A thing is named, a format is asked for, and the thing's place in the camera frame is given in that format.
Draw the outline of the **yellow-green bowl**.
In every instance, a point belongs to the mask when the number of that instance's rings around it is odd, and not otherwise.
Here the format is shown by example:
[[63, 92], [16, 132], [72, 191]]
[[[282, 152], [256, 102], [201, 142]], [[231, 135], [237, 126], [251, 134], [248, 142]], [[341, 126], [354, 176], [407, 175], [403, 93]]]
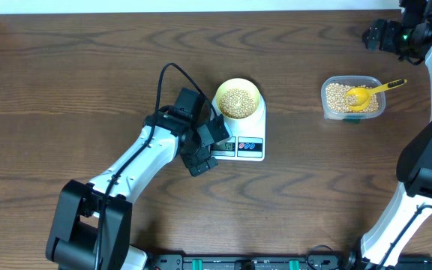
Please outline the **yellow-green bowl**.
[[259, 89], [250, 80], [228, 79], [217, 89], [215, 107], [230, 119], [246, 119], [252, 116], [262, 103]]

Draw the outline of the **yellow measuring scoop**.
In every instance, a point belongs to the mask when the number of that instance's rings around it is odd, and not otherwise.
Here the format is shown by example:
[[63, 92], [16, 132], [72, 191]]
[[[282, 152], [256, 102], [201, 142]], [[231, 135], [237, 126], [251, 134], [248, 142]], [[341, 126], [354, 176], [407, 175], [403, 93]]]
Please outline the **yellow measuring scoop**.
[[366, 110], [371, 102], [371, 97], [380, 92], [386, 92], [391, 89], [396, 89], [407, 83], [406, 79], [399, 79], [379, 85], [375, 88], [355, 87], [351, 88], [345, 95], [343, 100], [351, 111], [360, 112]]

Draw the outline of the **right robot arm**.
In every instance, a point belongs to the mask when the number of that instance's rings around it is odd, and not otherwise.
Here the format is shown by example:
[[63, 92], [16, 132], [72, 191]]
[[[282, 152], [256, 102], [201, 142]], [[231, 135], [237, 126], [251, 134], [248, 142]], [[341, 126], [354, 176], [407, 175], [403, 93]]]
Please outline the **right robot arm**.
[[397, 189], [376, 224], [359, 240], [346, 269], [432, 269], [432, 257], [402, 255], [418, 228], [432, 215], [432, 0], [400, 1], [401, 21], [377, 19], [361, 36], [369, 50], [397, 55], [430, 74], [429, 124], [398, 158]]

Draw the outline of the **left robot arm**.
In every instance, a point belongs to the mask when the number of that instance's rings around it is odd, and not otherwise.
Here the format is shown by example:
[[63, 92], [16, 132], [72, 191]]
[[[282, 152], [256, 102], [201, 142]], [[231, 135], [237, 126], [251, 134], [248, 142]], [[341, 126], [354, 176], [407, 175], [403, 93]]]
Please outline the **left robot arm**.
[[216, 165], [197, 133], [206, 99], [183, 88], [174, 105], [145, 119], [137, 141], [87, 184], [61, 190], [46, 244], [60, 269], [143, 269], [146, 252], [129, 243], [133, 205], [166, 164], [181, 156], [194, 176]]

